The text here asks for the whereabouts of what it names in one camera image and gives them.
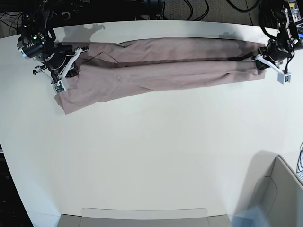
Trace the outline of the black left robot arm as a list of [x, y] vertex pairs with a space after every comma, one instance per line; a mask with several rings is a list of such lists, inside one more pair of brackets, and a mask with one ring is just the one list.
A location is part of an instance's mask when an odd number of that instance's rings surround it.
[[303, 48], [303, 4], [295, 0], [263, 0], [259, 7], [259, 25], [269, 38], [259, 50], [262, 57], [279, 66]]

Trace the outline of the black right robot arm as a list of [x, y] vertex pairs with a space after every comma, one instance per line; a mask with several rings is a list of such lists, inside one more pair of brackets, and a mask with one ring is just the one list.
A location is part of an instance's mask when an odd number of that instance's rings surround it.
[[68, 62], [76, 55], [72, 45], [55, 43], [56, 35], [50, 25], [60, 0], [26, 0], [22, 6], [20, 37], [17, 48], [26, 59], [39, 61], [42, 65], [33, 69], [33, 74], [49, 70], [56, 82], [67, 69], [67, 77], [75, 77], [79, 71], [75, 63]]

